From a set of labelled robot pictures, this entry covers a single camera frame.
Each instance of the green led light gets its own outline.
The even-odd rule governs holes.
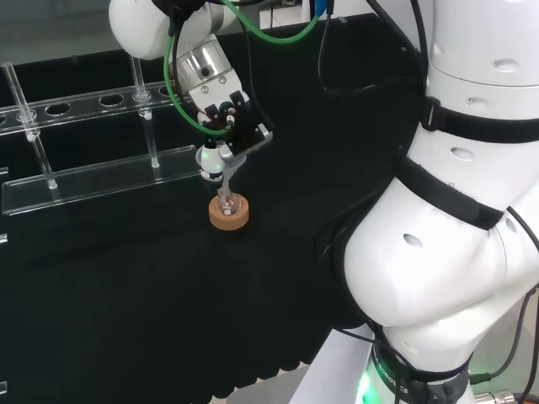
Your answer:
[[[357,396],[355,397],[355,404],[381,404],[380,398],[366,372],[361,376],[360,384],[357,388]]]
[[[361,376],[360,380],[360,386],[357,388],[357,399],[360,397],[363,397],[367,390],[369,390],[369,387],[371,386],[371,379],[369,379],[369,375],[367,373],[364,373],[363,376]]]

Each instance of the black tablecloth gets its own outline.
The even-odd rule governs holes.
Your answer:
[[[358,324],[334,276],[314,265],[312,238],[391,175],[419,96],[400,87],[327,104],[316,80],[322,28],[292,46],[253,41],[257,93],[277,130],[232,181],[251,207],[241,231],[210,225],[215,190],[201,178],[3,217],[0,380],[11,402],[207,403],[311,362],[331,326]],[[247,83],[243,37],[221,44]],[[161,61],[143,68],[161,80]],[[324,68],[330,86],[346,87],[414,72],[372,15],[334,22]],[[17,72],[29,101],[131,84],[121,51]],[[1,81],[0,103],[12,103]],[[172,108],[154,116],[160,150],[203,141]],[[42,138],[55,170],[146,152],[136,114]],[[0,167],[11,179],[39,173],[22,135],[0,137]]]

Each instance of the cork stopper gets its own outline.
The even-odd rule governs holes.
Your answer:
[[[219,195],[211,200],[210,222],[213,226],[224,231],[233,231],[244,227],[249,220],[249,202],[240,194],[237,195],[241,201],[240,210],[233,215],[225,215],[218,209]]]

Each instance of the green cable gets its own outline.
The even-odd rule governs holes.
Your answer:
[[[262,32],[259,28],[257,28],[241,11],[237,9],[236,6],[234,6],[232,3],[230,3],[230,0],[221,0],[224,5],[226,5],[228,8],[232,10],[233,13],[236,14],[236,17],[239,18],[239,20],[247,26],[255,34],[262,40],[266,40],[268,42],[271,42],[272,44],[277,45],[286,45],[286,44],[293,44],[294,42],[297,42],[298,40],[302,39],[307,35],[309,32],[312,31],[316,23],[318,22],[318,16],[315,16],[314,19],[311,20],[309,25],[305,27],[305,29],[300,32],[297,35],[291,36],[290,38],[274,38],[273,36],[269,36]]]
[[[178,112],[181,113],[181,115],[185,118],[185,120],[187,120],[187,122],[192,124],[196,129],[206,133],[207,135],[212,135],[212,136],[224,135],[225,133],[228,132],[228,129],[223,129],[223,130],[208,129],[202,126],[201,124],[199,124],[197,121],[193,120],[193,118],[191,118],[189,114],[187,114],[182,108],[182,106],[180,105],[178,98],[176,97],[176,94],[174,93],[174,90],[172,89],[172,84],[170,83],[170,77],[168,76],[168,64],[170,62],[170,51],[172,50],[173,43],[174,43],[174,37],[171,37],[170,40],[168,40],[167,53],[165,54],[164,64],[163,64],[165,85],[167,86],[168,95],[170,96],[170,99],[172,99],[172,104],[174,104]]]

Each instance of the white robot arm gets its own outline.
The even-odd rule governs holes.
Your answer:
[[[234,21],[232,11],[210,3],[185,3],[200,3],[195,5],[200,8],[188,13],[181,30],[176,60],[179,83],[175,84],[192,101],[200,124],[212,129],[233,124],[226,143],[207,136],[197,155],[202,176],[220,181],[228,163],[271,140],[272,128],[262,123],[259,112],[251,105],[215,37],[215,33]],[[140,59],[163,57],[169,35],[173,34],[170,30],[173,15],[162,11],[168,5],[173,12],[179,10],[174,0],[112,0],[109,6],[110,26],[122,48]]]
[[[539,282],[537,247],[506,212],[539,235],[538,19],[538,1],[435,0],[424,120],[346,248],[350,292],[388,343],[423,376],[451,376],[431,400]],[[368,372],[393,403],[376,358]]]

